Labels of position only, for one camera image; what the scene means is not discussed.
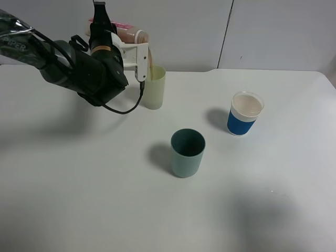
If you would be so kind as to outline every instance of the orange band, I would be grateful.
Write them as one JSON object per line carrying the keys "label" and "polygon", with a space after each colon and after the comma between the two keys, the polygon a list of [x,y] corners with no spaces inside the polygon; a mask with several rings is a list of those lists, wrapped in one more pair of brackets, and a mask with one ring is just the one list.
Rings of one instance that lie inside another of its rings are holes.
{"label": "orange band", "polygon": [[109,46],[97,46],[94,49],[91,50],[91,54],[93,54],[95,51],[99,51],[99,50],[107,50],[110,51],[111,47]]}

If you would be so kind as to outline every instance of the blue and white cup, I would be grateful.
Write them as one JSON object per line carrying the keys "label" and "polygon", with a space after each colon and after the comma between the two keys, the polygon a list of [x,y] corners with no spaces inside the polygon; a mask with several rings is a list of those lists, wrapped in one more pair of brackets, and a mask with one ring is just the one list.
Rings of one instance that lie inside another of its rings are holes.
{"label": "blue and white cup", "polygon": [[264,108],[262,99],[254,93],[236,93],[231,102],[227,128],[233,135],[246,134]]}

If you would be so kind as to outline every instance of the robotic arm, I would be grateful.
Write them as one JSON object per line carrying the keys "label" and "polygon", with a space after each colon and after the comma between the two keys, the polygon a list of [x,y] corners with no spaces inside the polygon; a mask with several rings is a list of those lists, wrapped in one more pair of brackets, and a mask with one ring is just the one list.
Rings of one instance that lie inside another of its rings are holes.
{"label": "robotic arm", "polygon": [[[77,92],[93,106],[126,114],[137,107],[143,95],[148,43],[123,43],[110,22],[105,3],[94,2],[94,8],[89,44],[78,35],[72,36],[68,43],[52,41],[0,10],[0,54],[36,67],[46,81]],[[135,67],[140,96],[131,110],[120,112],[109,108],[106,103],[128,85],[123,73],[125,67]]]}

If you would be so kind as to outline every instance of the white wall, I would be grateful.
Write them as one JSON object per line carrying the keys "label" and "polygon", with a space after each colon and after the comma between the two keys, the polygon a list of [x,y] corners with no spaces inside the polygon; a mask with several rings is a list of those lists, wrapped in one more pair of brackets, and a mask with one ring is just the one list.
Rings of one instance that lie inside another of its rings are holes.
{"label": "white wall", "polygon": [[220,68],[336,70],[336,0],[235,0]]}
{"label": "white wall", "polygon": [[[154,61],[167,70],[217,68],[232,0],[106,0],[111,19],[150,34]],[[91,0],[2,0],[1,9],[51,39],[84,36]]]}

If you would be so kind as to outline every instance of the green plastic cup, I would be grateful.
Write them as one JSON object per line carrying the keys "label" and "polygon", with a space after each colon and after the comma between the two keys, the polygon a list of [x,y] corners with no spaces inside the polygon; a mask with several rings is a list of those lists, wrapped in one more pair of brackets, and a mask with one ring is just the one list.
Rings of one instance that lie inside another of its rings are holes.
{"label": "green plastic cup", "polygon": [[171,138],[172,171],[178,177],[194,175],[200,166],[205,139],[196,130],[181,129]]}

